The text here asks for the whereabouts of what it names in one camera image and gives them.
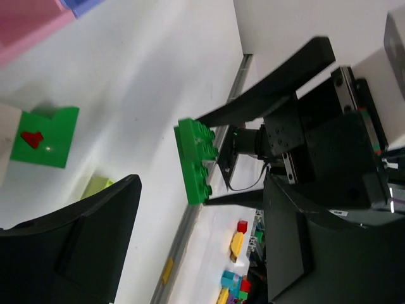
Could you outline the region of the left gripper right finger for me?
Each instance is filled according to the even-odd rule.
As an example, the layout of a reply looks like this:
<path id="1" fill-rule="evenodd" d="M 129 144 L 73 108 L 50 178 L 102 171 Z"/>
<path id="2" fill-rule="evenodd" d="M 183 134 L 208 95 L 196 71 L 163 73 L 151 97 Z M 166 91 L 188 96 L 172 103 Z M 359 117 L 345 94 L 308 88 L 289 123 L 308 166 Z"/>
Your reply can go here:
<path id="1" fill-rule="evenodd" d="M 271 303 L 403 303 L 404 220 L 361 227 L 272 174 L 264 186 Z"/>

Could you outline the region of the green long lego plate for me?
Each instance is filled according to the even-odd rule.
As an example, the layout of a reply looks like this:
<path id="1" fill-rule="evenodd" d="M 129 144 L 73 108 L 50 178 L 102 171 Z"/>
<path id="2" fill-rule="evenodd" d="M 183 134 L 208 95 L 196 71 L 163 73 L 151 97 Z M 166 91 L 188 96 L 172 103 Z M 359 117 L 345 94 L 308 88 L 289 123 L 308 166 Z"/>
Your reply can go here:
<path id="1" fill-rule="evenodd" d="M 219 155 L 213 145 L 215 132 L 191 118 L 179 120 L 174 132 L 188 204 L 204 203 L 212 195 L 204 162 L 215 161 Z"/>

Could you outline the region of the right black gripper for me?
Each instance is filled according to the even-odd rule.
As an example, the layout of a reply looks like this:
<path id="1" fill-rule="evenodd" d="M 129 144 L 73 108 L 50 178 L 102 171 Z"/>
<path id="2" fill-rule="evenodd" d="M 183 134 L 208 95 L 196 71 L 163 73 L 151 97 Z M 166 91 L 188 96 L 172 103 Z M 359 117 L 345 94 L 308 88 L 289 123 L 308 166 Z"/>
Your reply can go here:
<path id="1" fill-rule="evenodd" d="M 316 36 L 233 101 L 199 117 L 208 127 L 230 125 L 218 159 L 226 184 L 239 155 L 274 165 L 273 174 L 328 209 L 378 209 L 388 202 L 382 153 L 388 141 L 368 83 L 340 66 L 312 91 L 296 91 L 324 71 L 335 55 Z M 259 117 L 259 129 L 244 122 Z M 264 189 L 211 198 L 204 206 L 262 208 Z"/>

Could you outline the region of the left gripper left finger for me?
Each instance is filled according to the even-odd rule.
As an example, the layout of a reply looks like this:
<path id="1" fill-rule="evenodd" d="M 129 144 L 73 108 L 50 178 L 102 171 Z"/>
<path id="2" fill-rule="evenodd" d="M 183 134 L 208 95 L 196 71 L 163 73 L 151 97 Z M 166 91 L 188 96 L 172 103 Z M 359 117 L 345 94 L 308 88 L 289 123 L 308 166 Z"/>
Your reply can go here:
<path id="1" fill-rule="evenodd" d="M 139 207 L 129 175 L 1 231 L 2 303 L 113 303 Z"/>

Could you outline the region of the green slope lego with white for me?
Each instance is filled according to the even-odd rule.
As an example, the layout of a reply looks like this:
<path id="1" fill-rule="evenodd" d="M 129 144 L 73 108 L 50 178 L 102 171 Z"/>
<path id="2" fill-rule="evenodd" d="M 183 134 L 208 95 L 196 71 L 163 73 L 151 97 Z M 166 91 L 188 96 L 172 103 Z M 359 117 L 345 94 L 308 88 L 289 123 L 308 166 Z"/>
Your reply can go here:
<path id="1" fill-rule="evenodd" d="M 80 109 L 45 116 L 1 104 L 1 182 L 11 160 L 65 168 Z"/>

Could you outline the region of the lime lego with flower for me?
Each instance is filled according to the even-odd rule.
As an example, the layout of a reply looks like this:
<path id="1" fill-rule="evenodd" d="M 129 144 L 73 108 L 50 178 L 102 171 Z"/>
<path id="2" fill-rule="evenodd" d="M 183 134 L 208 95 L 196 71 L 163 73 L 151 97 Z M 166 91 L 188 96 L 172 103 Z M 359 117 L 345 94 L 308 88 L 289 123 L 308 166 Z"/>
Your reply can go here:
<path id="1" fill-rule="evenodd" d="M 102 190 L 106 189 L 107 187 L 110 187 L 113 185 L 115 182 L 112 181 L 111 179 L 107 177 L 100 177 L 100 176 L 93 176 L 88 185 L 86 186 L 81 199 L 86 199 L 89 196 L 92 196 L 94 194 L 97 194 L 101 192 Z"/>

